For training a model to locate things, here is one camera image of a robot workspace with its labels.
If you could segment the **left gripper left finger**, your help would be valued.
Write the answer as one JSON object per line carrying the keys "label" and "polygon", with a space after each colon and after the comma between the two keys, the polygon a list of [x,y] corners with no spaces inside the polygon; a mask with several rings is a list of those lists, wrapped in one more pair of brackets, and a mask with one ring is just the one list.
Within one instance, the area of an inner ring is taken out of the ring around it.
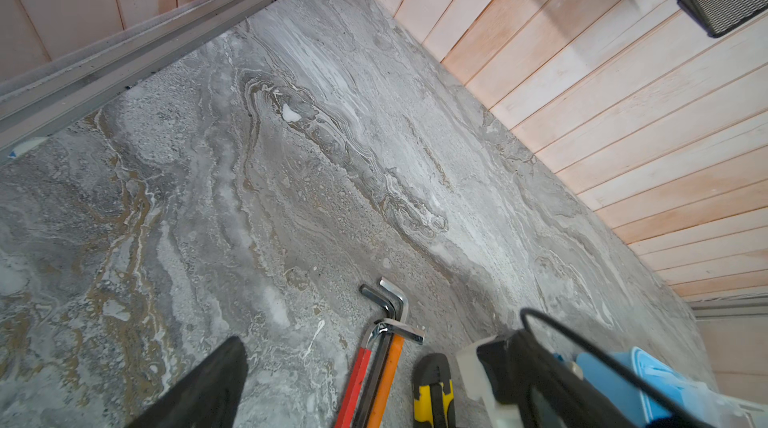
{"label": "left gripper left finger", "polygon": [[245,345],[231,336],[129,425],[232,427],[247,374]]}

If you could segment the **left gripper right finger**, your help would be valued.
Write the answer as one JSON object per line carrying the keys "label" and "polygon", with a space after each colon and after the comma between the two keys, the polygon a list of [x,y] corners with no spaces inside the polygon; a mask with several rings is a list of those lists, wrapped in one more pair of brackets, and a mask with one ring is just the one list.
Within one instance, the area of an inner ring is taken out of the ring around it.
{"label": "left gripper right finger", "polygon": [[579,379],[527,331],[506,341],[507,391],[525,427],[631,427],[611,401]]}

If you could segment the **light blue plastic tool box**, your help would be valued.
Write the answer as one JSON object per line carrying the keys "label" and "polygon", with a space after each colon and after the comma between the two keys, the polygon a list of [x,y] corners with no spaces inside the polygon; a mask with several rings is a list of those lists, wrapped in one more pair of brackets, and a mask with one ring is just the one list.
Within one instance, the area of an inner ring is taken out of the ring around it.
{"label": "light blue plastic tool box", "polygon": [[[716,393],[705,383],[683,376],[639,347],[627,352],[614,352],[612,357],[690,415],[713,427],[767,425],[766,405]],[[561,355],[556,358],[581,373],[587,383],[638,427],[671,415],[645,392],[589,353],[582,352],[573,361]]]}

